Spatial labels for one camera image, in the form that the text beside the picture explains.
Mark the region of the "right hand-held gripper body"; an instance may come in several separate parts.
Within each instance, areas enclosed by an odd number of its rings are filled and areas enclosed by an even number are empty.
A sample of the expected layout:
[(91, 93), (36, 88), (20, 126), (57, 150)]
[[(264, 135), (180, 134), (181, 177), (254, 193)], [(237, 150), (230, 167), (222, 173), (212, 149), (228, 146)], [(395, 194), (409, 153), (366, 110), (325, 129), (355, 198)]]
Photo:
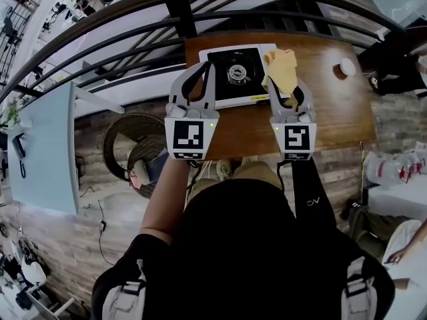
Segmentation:
[(284, 161), (308, 161), (312, 158), (316, 142), (317, 125), (314, 114), (273, 116), (270, 118), (276, 142)]

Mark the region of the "white portable gas stove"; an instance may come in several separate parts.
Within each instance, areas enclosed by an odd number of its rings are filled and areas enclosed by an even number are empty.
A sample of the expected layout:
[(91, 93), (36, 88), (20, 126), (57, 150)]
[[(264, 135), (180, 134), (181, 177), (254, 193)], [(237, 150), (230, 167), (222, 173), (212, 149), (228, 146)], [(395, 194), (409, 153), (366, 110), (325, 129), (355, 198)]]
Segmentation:
[(270, 102), (262, 81), (266, 74), (264, 55), (274, 49), (274, 43), (264, 43), (199, 52), (200, 61), (209, 61), (216, 68), (216, 109)]

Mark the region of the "yellow cloth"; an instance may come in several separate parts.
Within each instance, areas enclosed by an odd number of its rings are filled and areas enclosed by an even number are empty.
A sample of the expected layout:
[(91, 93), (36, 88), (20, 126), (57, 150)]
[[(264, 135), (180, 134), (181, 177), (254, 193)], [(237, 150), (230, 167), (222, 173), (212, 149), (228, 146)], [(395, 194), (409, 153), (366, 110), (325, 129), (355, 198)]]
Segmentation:
[(268, 78), (271, 78), (280, 93), (290, 96), (284, 105), (295, 111), (298, 102), (294, 96), (294, 90), (298, 86), (298, 81), (296, 76), (297, 61), (294, 52), (291, 49), (274, 49), (264, 55), (264, 61), (266, 63), (266, 74), (262, 81), (264, 89), (268, 90)]

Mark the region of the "person's right forearm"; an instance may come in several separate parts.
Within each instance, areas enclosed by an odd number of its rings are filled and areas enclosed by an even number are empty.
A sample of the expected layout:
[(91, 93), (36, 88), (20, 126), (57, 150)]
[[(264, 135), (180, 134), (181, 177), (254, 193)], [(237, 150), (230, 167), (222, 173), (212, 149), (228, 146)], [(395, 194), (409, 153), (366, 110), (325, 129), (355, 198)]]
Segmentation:
[(336, 228), (332, 205), (313, 159), (292, 162), (296, 220), (309, 229)]

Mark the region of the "grey-blue bag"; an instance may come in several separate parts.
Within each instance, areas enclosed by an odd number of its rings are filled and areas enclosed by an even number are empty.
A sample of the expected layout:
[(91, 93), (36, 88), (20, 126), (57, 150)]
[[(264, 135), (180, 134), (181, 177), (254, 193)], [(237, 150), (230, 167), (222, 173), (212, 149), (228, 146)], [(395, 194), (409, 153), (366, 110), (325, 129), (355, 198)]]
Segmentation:
[(150, 183), (154, 183), (159, 179), (168, 157), (169, 153), (167, 152), (167, 149), (164, 149), (155, 159), (146, 164)]

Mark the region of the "person's right leg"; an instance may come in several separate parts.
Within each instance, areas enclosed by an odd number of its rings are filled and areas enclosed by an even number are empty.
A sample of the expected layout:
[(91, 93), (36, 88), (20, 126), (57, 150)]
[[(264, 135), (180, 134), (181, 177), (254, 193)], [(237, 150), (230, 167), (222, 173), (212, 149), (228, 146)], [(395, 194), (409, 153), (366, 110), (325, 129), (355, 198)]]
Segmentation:
[(232, 174), (232, 179), (255, 179), (282, 188), (276, 173), (263, 161), (253, 161), (240, 165)]

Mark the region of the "person's leg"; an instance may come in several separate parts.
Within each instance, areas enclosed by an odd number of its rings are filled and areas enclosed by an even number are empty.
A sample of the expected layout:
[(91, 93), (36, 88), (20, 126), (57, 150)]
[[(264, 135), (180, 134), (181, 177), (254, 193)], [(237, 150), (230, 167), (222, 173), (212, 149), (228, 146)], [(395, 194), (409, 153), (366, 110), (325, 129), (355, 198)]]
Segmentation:
[(263, 161), (253, 161), (240, 165), (232, 174), (232, 179), (255, 179), (282, 188), (276, 173)]
[(203, 190), (205, 190), (211, 186), (214, 186), (218, 183), (220, 183), (220, 181), (215, 180), (215, 179), (208, 179), (208, 178), (200, 179), (199, 181), (197, 181), (193, 184), (191, 191), (189, 192), (189, 194), (187, 196), (187, 200), (190, 201), (197, 194), (201, 193)]

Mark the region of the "small white round dish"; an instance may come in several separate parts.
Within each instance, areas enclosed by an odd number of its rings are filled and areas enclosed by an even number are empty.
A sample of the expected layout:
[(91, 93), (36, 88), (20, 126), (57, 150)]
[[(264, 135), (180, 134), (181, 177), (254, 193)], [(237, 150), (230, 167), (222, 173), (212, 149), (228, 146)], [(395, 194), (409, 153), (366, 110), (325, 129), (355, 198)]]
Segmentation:
[(356, 74), (356, 67), (349, 58), (343, 58), (339, 64), (341, 72), (347, 76), (352, 77)]

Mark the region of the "round dark wicker chair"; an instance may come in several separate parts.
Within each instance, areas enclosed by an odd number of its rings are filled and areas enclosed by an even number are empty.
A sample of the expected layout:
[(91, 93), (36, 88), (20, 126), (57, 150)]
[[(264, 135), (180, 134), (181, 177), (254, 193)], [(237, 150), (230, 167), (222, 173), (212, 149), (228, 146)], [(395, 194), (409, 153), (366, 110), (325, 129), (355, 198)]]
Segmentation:
[[(120, 165), (114, 155), (114, 144), (119, 135), (134, 143), (125, 161), (125, 166)], [(144, 113), (125, 114), (108, 127), (101, 148), (103, 161), (109, 172), (133, 187), (129, 173), (134, 163), (143, 160), (146, 165), (166, 149), (164, 122), (157, 117)], [(133, 189), (140, 196), (149, 199), (156, 183), (142, 185), (139, 189), (133, 187)]]

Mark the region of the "beige chair cushion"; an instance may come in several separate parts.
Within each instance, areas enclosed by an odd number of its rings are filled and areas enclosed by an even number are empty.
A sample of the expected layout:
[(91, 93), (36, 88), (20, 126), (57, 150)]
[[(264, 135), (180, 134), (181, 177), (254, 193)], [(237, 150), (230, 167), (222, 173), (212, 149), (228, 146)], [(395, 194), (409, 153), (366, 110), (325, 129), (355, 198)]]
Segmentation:
[(129, 173), (129, 178), (130, 178), (131, 184), (136, 189), (139, 189), (142, 185), (149, 184), (150, 182), (149, 175), (147, 172), (145, 162), (143, 160), (138, 160), (134, 163), (134, 166)]

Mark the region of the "plastic-wrapped water bottle pack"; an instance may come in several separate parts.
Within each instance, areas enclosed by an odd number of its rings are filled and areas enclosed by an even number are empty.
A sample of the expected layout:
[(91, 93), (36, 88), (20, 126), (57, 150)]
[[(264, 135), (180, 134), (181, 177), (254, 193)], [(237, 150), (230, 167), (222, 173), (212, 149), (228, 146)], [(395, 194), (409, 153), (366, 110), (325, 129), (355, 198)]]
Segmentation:
[(407, 184), (423, 173), (427, 173), (427, 150), (393, 155), (370, 151), (364, 160), (367, 180), (377, 185), (390, 187)]

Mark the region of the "white desk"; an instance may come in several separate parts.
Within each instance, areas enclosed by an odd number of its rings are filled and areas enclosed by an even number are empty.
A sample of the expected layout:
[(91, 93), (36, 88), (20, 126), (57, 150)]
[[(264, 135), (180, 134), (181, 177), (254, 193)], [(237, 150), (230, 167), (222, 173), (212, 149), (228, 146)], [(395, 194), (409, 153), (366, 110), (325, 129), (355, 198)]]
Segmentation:
[[(407, 184), (373, 187), (368, 207), (381, 215), (405, 215), (421, 221), (427, 218), (427, 174), (416, 175)], [(397, 290), (384, 320), (427, 319), (427, 289), (409, 282), (407, 290)]]

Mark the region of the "light blue desk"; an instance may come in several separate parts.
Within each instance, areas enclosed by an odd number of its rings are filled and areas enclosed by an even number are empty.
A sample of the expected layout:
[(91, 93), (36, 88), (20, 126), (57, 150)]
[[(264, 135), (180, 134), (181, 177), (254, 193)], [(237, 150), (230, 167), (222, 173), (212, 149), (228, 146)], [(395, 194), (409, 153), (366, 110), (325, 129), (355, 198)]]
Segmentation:
[[(102, 109), (123, 114), (112, 101), (66, 83), (34, 100), (19, 112), (20, 124), (8, 133), (8, 171), (12, 200), (23, 205), (75, 215), (80, 194), (75, 168), (75, 102), (81, 99)], [(25, 150), (26, 178), (21, 177), (19, 159), (13, 148), (14, 136)]]

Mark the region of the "green potted plant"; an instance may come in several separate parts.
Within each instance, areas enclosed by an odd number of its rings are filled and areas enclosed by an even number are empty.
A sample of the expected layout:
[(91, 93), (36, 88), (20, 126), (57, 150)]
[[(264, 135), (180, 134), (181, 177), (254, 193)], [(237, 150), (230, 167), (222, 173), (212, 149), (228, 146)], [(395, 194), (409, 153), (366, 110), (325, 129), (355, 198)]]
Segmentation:
[(13, 126), (16, 126), (20, 123), (20, 117), (19, 117), (19, 108), (20, 108), (20, 102), (17, 99), (12, 99), (7, 104), (7, 108), (5, 110), (6, 112), (6, 118), (3, 122), (3, 127), (6, 128), (12, 128)]

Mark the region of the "black desk phone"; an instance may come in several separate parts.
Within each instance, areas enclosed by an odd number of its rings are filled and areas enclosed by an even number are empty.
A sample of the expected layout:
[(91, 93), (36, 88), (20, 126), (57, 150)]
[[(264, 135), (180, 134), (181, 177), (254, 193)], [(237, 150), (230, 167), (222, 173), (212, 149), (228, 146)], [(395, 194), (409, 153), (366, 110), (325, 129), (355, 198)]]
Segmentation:
[(14, 138), (12, 139), (12, 145), (19, 159), (19, 168), (20, 168), (21, 177), (25, 179), (26, 170), (25, 170), (25, 164), (23, 160), (26, 157), (26, 153), (21, 143), (22, 136), (24, 136), (24, 133), (20, 133), (14, 136)]

